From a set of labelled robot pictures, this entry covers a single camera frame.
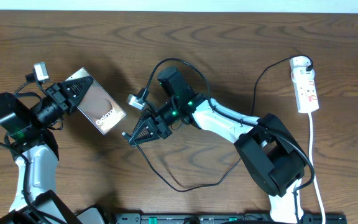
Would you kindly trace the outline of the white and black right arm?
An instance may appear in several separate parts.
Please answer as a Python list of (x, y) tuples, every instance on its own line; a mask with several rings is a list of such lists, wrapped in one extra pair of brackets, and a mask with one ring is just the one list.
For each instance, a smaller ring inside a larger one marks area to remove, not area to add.
[(123, 134), (130, 146), (168, 138), (171, 125), (177, 121), (211, 131), (233, 143), (254, 182), (268, 194), (273, 221), (302, 220), (298, 192), (310, 162), (275, 115), (259, 118), (230, 110), (210, 96), (195, 92), (177, 67), (162, 70), (157, 80), (168, 101), (159, 109), (150, 106), (133, 131)]

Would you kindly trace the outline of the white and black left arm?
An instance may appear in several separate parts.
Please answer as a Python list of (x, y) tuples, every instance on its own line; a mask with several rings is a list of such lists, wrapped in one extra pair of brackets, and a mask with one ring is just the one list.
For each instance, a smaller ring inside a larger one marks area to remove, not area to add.
[(0, 93), (0, 125), (7, 131), (1, 146), (11, 152), (19, 168), (14, 202), (0, 223), (108, 222), (99, 206), (74, 213), (55, 193), (59, 155), (54, 124), (76, 111), (92, 84), (92, 77), (54, 83), (32, 108), (20, 98), (36, 93)]

